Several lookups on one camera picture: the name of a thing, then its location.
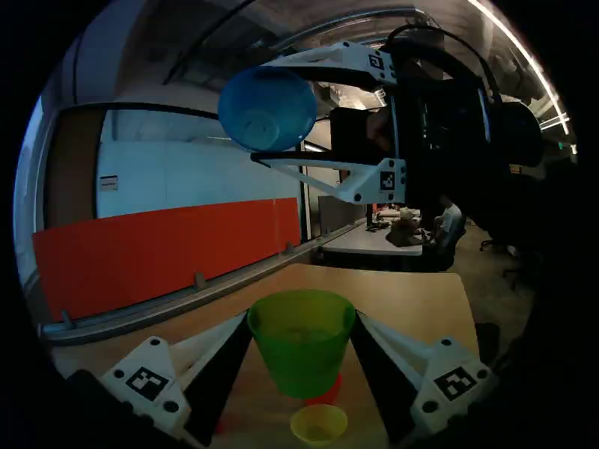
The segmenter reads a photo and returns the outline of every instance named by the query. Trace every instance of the orange wall panel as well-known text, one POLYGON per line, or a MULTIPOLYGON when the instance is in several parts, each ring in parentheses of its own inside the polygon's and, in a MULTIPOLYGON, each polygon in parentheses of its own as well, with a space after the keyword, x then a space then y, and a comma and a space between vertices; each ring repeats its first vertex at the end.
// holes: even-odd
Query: orange wall panel
POLYGON ((214 278, 300 242, 297 200, 181 207, 54 227, 34 235, 53 317, 88 317, 214 278))

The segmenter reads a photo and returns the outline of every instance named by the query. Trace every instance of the pipe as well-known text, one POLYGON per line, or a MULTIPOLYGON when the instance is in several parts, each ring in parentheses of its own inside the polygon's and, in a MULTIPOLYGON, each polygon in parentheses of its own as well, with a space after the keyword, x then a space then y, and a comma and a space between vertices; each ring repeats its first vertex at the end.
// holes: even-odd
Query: pipe
POLYGON ((282 52, 291 47, 298 40, 306 39, 307 37, 316 37, 321 34, 325 34, 334 28, 342 28, 344 26, 353 25, 354 23, 362 23, 366 19, 373 19, 377 17, 413 16, 423 19, 426 23, 434 22, 434 19, 431 16, 415 7, 393 7, 379 10, 367 10, 360 13, 352 13, 346 16, 340 16, 334 19, 329 19, 325 22, 313 25, 310 28, 306 28, 302 31, 299 31, 296 34, 292 34, 291 36, 285 37, 279 42, 269 45, 268 47, 274 52, 282 52))

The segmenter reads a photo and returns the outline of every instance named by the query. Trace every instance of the office desk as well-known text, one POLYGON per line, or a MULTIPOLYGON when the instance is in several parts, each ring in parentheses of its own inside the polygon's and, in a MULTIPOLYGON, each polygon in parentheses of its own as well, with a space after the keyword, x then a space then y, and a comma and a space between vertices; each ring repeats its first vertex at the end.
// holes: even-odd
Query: office desk
POLYGON ((353 254, 371 254, 384 256, 420 256, 422 245, 404 246, 398 248, 387 242, 385 236, 391 230, 379 229, 377 232, 367 232, 366 223, 340 235, 323 245, 324 251, 353 254))
MULTIPOLYGON (((330 290, 358 310, 410 337, 433 343, 452 336, 478 354, 474 322, 462 281, 449 273, 392 273, 294 264, 204 307, 164 323, 99 343, 54 348, 64 374, 81 367, 101 375, 151 335, 176 343, 205 331, 250 307, 258 299, 287 289, 330 290)), ((387 448, 386 432, 351 343, 341 367, 336 404, 347 413, 347 432, 329 446, 387 448)), ((305 448, 289 429, 303 406, 280 394, 254 342, 250 344, 221 417, 223 432, 212 448, 305 448)))
MULTIPOLYGON (((411 213, 414 214, 414 216, 419 217, 420 216, 420 210, 418 209, 410 209, 408 207, 402 207, 401 210, 406 210, 409 211, 411 213)), ((398 219, 399 218, 399 214, 400 214, 400 210, 395 210, 395 209, 381 209, 378 210, 374 213, 375 215, 380 214, 380 216, 384 219, 398 219)))

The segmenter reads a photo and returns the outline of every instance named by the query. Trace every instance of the cable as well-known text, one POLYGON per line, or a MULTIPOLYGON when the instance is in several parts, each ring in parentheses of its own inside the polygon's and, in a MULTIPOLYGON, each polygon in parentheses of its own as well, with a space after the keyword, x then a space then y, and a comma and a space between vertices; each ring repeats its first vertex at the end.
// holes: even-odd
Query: cable
POLYGON ((177 62, 174 63, 174 66, 169 70, 166 79, 162 82, 162 85, 167 85, 175 75, 175 73, 181 68, 181 66, 189 59, 189 56, 195 52, 200 46, 209 38, 217 29, 223 26, 226 22, 228 22, 231 17, 240 12, 243 8, 254 3, 256 0, 245 0, 238 4, 238 6, 234 7, 228 13, 226 13, 223 17, 218 19, 214 24, 209 27, 202 35, 187 49, 187 51, 177 59, 177 62))
POLYGON ((467 43, 461 37, 458 37, 455 34, 450 33, 449 31, 445 31, 442 28, 437 28, 437 27, 430 26, 430 25, 402 25, 402 26, 396 28, 395 30, 391 31, 391 33, 387 37, 387 41, 386 41, 385 45, 389 46, 398 34, 403 33, 406 30, 411 30, 411 29, 429 30, 429 31, 435 31, 437 33, 444 34, 445 36, 448 36, 451 39, 456 40, 457 42, 461 43, 468 50, 470 50, 472 53, 474 53, 476 55, 476 57, 478 58, 478 62, 480 62, 481 66, 482 66, 482 70, 484 71, 484 76, 487 79, 487 83, 489 83, 489 88, 491 89, 491 92, 493 93, 493 101, 495 102, 495 104, 500 104, 502 102, 501 96, 499 95, 499 86, 497 85, 495 76, 493 76, 493 72, 491 72, 489 64, 487 64, 485 59, 482 56, 480 56, 479 53, 469 43, 467 43))
POLYGON ((79 104, 77 98, 77 64, 79 63, 79 52, 81 51, 81 43, 83 42, 83 35, 85 30, 79 35, 79 40, 75 45, 75 55, 73 56, 73 72, 71 73, 71 93, 73 94, 73 104, 79 104))

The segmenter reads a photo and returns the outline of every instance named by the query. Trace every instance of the ceiling light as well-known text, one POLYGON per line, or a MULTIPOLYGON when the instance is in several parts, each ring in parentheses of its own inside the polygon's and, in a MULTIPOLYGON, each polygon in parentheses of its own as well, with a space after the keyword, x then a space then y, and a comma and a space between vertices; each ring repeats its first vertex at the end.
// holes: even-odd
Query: ceiling light
MULTIPOLYGON (((563 117, 561 117, 561 118, 560 118, 560 121, 561 121, 561 122, 567 122, 567 121, 570 121, 570 118, 569 118, 569 117, 566 117, 566 118, 563 118, 563 117)), ((555 125, 559 125, 559 124, 560 124, 560 122, 556 121, 556 122, 554 122, 554 123, 551 123, 551 124, 549 124, 549 125, 546 125, 546 126, 541 126, 541 131, 544 131, 544 130, 546 130, 546 129, 552 128, 552 127, 554 127, 555 125)))
POLYGON ((566 117, 566 114, 562 114, 561 116, 558 115, 558 116, 550 118, 549 120, 545 120, 544 122, 540 122, 539 126, 544 126, 544 125, 547 125, 548 123, 552 123, 553 121, 558 120, 560 117, 567 119, 566 121, 570 120, 569 117, 566 117))
POLYGON ((306 144, 305 142, 304 142, 304 149, 306 151, 317 151, 318 153, 324 153, 324 150, 322 148, 315 147, 312 144, 306 144))
POLYGON ((488 10, 485 6, 480 4, 477 0, 468 0, 468 2, 472 4, 474 7, 476 7, 476 9, 481 11, 485 16, 487 16, 487 18, 491 22, 493 22, 497 28, 503 31, 503 34, 505 34, 505 36, 516 46, 516 48, 520 50, 520 53, 522 53, 522 56, 524 56, 524 58, 528 61, 530 67, 534 70, 535 74, 538 77, 538 80, 541 82, 543 88, 547 92, 547 96, 550 98, 553 107, 556 109, 557 115, 559 117, 559 122, 562 124, 562 128, 564 128, 564 132, 566 134, 569 134, 570 132, 568 131, 568 126, 566 126, 566 122, 568 120, 562 117, 562 109, 559 107, 559 104, 557 103, 557 98, 551 91, 551 86, 549 82, 545 79, 543 75, 543 70, 536 63, 535 59, 530 55, 530 53, 526 51, 524 45, 520 43, 520 41, 514 36, 514 34, 511 31, 509 31, 508 28, 505 25, 503 25, 503 23, 501 23, 499 19, 497 19, 490 10, 488 10))

